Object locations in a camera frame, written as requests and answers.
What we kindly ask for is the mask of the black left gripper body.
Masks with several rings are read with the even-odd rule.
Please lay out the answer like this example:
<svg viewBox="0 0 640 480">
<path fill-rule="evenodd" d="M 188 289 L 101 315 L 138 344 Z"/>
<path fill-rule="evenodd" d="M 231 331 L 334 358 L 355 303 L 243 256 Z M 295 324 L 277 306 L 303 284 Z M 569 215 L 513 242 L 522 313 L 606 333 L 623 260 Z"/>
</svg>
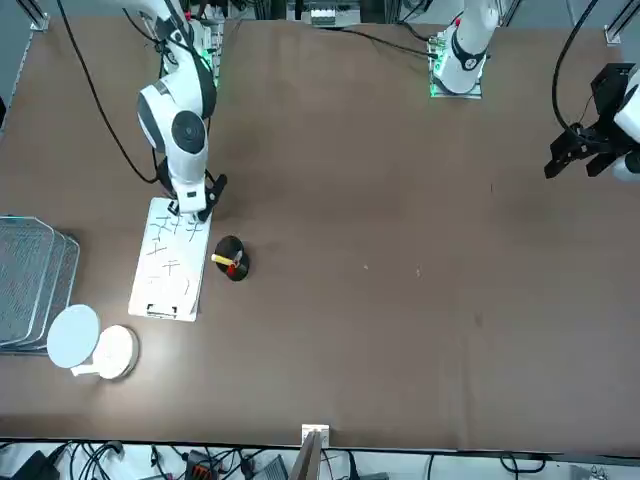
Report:
<svg viewBox="0 0 640 480">
<path fill-rule="evenodd" d="M 575 125 L 579 142 L 593 151 L 617 151 L 636 144 L 636 65 L 608 63 L 591 81 L 597 119 Z"/>
</svg>

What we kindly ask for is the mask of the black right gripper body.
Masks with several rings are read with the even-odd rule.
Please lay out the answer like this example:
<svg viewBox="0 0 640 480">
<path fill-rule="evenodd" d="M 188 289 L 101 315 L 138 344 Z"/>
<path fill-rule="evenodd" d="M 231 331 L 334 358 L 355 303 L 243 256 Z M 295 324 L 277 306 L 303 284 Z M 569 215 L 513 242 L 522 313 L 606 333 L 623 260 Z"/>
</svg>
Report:
<svg viewBox="0 0 640 480">
<path fill-rule="evenodd" d="M 177 194 L 171 182 L 169 169 L 168 169 L 168 161 L 166 159 L 163 159 L 161 163 L 157 166 L 156 177 L 170 198 L 170 203 L 169 203 L 169 206 L 167 207 L 168 211 L 171 214 L 179 214 L 180 213 L 179 202 L 177 199 Z"/>
</svg>

